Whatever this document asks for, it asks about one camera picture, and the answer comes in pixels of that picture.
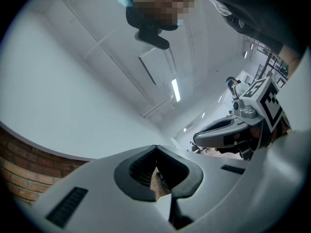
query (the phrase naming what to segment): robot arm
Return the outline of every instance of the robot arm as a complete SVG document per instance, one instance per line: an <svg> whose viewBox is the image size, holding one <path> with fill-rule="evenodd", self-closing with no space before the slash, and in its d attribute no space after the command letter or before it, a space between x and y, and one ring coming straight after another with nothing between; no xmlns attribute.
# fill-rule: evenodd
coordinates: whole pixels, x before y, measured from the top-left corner
<svg viewBox="0 0 311 233"><path fill-rule="evenodd" d="M270 77L256 81L240 98L233 101L233 113L204 127L193 136L201 147L221 149L221 153L240 153L251 159L255 150L271 142L272 132L283 110L276 100L278 89ZM260 129L259 138L250 128Z"/></svg>

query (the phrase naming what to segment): ceiling light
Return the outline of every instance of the ceiling light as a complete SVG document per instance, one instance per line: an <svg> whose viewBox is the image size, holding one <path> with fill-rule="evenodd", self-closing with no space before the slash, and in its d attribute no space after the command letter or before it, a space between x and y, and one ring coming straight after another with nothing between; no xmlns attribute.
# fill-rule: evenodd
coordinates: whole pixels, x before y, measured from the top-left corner
<svg viewBox="0 0 311 233"><path fill-rule="evenodd" d="M179 102L180 101L180 96L179 96L179 90L178 90L178 85L177 85L177 80L176 79L172 80L172 86L173 86L173 90L174 90L174 93L175 93L176 101Z"/></svg>

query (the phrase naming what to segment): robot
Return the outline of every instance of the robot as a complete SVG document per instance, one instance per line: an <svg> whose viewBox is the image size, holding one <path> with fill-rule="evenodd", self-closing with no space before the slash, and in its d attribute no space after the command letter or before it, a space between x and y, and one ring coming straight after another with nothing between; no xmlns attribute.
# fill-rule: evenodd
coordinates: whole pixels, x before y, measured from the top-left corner
<svg viewBox="0 0 311 233"><path fill-rule="evenodd" d="M251 161L145 146L83 165L23 212L47 233L261 233L280 229L277 223L292 208L308 177L311 131L292 132L269 148L261 148L269 143L282 117L276 93L271 79L257 81L234 101L232 115L194 137L201 145L238 150ZM249 137L244 131L253 126L260 127L260 139L244 140ZM241 140L232 141L237 133ZM150 190L155 167L171 190L168 217L159 212Z"/></svg>
<svg viewBox="0 0 311 233"><path fill-rule="evenodd" d="M257 80L239 98L233 100L231 115L216 120L193 136L201 147L217 148L220 153L240 153L250 160L254 152L270 144L272 132L282 132L283 110L276 99L278 88L270 77ZM259 138L251 136L251 127Z"/></svg>

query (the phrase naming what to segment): brick wall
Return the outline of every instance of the brick wall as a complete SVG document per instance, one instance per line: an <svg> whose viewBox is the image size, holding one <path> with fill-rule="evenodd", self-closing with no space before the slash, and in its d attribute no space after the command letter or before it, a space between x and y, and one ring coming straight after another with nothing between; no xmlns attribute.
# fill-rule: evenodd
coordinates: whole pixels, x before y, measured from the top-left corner
<svg viewBox="0 0 311 233"><path fill-rule="evenodd" d="M0 172L14 198L25 204L85 163L33 148L0 128Z"/></svg>

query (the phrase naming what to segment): vent slot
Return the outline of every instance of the vent slot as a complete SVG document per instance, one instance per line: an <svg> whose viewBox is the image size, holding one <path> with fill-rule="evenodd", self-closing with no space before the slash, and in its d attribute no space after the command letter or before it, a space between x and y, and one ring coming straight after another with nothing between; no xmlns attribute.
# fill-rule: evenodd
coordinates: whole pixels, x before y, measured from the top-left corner
<svg viewBox="0 0 311 233"><path fill-rule="evenodd" d="M232 172L232 173L241 174L241 175L245 172L244 168L239 168L239 167L229 166L229 165L224 165L221 167L221 169Z"/></svg>
<svg viewBox="0 0 311 233"><path fill-rule="evenodd" d="M75 187L73 188L63 200L47 215L46 219L58 227L63 228L79 204L87 194L88 190Z"/></svg>

